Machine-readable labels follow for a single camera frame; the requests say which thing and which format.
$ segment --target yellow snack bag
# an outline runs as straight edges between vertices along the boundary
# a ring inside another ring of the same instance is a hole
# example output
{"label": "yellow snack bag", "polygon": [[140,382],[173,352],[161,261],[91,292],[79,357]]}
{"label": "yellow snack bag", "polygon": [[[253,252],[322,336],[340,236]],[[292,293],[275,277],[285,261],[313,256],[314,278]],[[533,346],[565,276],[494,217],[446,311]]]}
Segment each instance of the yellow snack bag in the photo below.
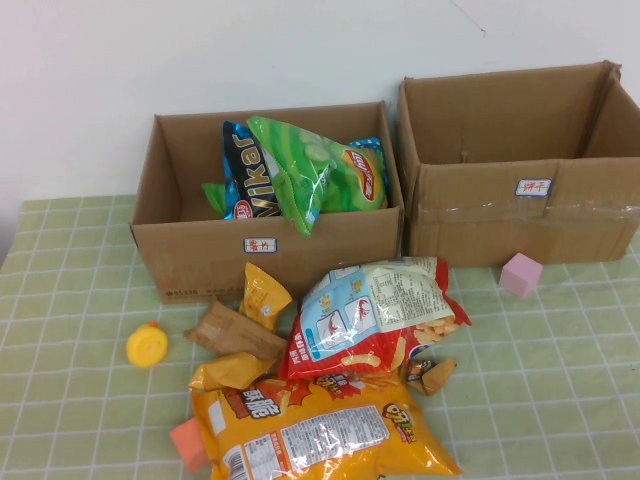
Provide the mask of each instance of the yellow snack bag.
{"label": "yellow snack bag", "polygon": [[396,373],[263,379],[193,394],[213,480],[459,475]]}
{"label": "yellow snack bag", "polygon": [[218,357],[198,367],[189,386],[210,392],[223,387],[248,388],[256,378],[267,373],[276,359],[260,360],[240,352]]}
{"label": "yellow snack bag", "polygon": [[248,263],[244,269],[244,298],[238,313],[272,332],[280,312],[291,303],[291,295],[270,275]]}

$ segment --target brown snack wrapper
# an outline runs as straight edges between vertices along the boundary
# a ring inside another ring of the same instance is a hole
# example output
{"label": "brown snack wrapper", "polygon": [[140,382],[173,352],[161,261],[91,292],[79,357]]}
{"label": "brown snack wrapper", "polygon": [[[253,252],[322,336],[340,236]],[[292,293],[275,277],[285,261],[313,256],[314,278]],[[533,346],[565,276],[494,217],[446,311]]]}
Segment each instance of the brown snack wrapper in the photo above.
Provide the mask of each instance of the brown snack wrapper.
{"label": "brown snack wrapper", "polygon": [[217,355],[246,352],[260,360],[280,359],[287,341],[225,307],[215,297],[195,328],[184,336]]}
{"label": "brown snack wrapper", "polygon": [[400,376],[408,385],[428,397],[444,387],[456,366],[456,361],[452,358],[442,363],[431,360],[409,361],[400,368]]}

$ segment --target barcode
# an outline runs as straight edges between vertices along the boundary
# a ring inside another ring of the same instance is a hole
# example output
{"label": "barcode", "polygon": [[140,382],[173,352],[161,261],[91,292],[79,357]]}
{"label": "barcode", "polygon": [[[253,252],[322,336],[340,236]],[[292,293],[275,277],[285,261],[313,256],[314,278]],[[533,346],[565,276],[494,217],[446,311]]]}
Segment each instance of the barcode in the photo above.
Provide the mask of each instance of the barcode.
{"label": "barcode", "polygon": [[229,480],[249,480],[247,476],[247,470],[244,468],[244,462],[242,461],[242,451],[235,452],[229,457],[228,460]]}

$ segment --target green chip bag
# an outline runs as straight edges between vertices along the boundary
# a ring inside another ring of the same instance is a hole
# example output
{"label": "green chip bag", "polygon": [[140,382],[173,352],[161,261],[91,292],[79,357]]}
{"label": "green chip bag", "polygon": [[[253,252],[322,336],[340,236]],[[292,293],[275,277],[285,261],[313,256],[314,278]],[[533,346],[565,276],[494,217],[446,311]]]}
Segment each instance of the green chip bag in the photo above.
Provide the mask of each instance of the green chip bag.
{"label": "green chip bag", "polygon": [[375,210],[385,201],[381,155],[341,145],[288,123],[248,120],[265,150],[265,161],[285,218],[310,235],[320,211]]}

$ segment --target white wall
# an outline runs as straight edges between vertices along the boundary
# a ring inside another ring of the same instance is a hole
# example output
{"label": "white wall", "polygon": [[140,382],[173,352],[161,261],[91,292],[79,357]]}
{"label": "white wall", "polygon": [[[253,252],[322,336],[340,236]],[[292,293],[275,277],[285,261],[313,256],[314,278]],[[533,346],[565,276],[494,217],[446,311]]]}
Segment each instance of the white wall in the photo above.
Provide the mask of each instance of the white wall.
{"label": "white wall", "polygon": [[0,258],[24,199],[135,192],[154,113],[374,101],[403,76],[610,59],[636,0],[0,0]]}

